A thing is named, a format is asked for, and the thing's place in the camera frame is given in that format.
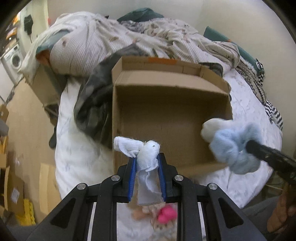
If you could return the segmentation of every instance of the wooden floor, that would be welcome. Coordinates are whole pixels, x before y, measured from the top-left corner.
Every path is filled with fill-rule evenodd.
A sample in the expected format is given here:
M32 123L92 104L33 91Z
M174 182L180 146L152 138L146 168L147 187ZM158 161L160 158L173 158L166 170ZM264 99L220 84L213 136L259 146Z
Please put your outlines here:
M40 222L45 217L39 207L40 163L55 165L54 150L48 146L54 128L25 80L16 87L7 108L8 163L25 182L24 196L33 203L35 219Z

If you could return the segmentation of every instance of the blue gripper pad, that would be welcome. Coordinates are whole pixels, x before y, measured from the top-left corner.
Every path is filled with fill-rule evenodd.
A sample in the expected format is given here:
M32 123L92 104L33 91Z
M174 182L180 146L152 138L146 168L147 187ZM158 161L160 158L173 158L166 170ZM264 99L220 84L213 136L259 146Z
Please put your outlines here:
M162 193L163 201L165 202L166 201L166 182L165 182L165 175L163 173L163 163L161 161L161 157L159 154L157 156L157 159L159 164L158 176L159 176L160 190Z
M131 166L131 174L128 181L128 200L131 201L131 198L133 196L133 187L135 185L135 179L136 179L136 159L133 159L133 163Z

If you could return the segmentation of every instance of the hand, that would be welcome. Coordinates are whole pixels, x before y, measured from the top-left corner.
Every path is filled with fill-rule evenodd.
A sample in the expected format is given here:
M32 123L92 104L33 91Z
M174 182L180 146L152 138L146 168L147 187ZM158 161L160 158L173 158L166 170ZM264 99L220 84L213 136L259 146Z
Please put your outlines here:
M276 208L267 221L268 232L281 233L284 231L287 226L284 224L287 218L293 216L296 213L295 205L289 205L287 208L287 203L289 204L291 202L291 198L294 198L291 195L288 195L288 193L288 188L285 188L283 193L280 195Z

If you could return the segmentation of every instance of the metal screw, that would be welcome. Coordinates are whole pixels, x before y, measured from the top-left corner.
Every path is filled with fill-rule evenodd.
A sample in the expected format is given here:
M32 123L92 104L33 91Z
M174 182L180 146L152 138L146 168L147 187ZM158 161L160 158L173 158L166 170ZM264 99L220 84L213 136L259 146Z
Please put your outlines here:
M113 175L112 177L111 177L111 180L112 181L118 181L120 179L120 176L118 176L118 175Z
M176 181L183 181L183 179L184 179L184 177L181 176L181 175L176 175L176 176L175 176L175 180L176 180Z
M212 190L216 190L218 188L218 186L215 183L210 183L209 188Z
M79 183L79 184L77 185L77 189L78 189L78 190L83 190L84 188L86 188L86 185L85 185L84 183Z

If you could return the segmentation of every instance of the cardboard box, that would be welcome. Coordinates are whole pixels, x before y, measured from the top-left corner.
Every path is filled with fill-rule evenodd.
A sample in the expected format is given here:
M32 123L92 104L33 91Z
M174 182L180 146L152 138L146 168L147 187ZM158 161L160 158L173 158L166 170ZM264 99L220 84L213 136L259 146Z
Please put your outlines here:
M7 167L7 154L0 153L0 168L6 168L6 167Z
M41 163L39 175L39 203L40 210L49 214L61 201L57 181L55 177L55 166Z
M8 136L0 137L0 153L6 153Z
M8 117L9 111L6 108L5 105L0 105L0 119L2 119L4 122L6 122L7 117Z
M24 215L24 182L10 171L0 169L0 205L18 215Z
M200 136L211 118L232 119L230 86L207 67L172 59L122 57L112 70L112 137L160 143L179 174L225 167ZM128 158L113 151L114 171Z

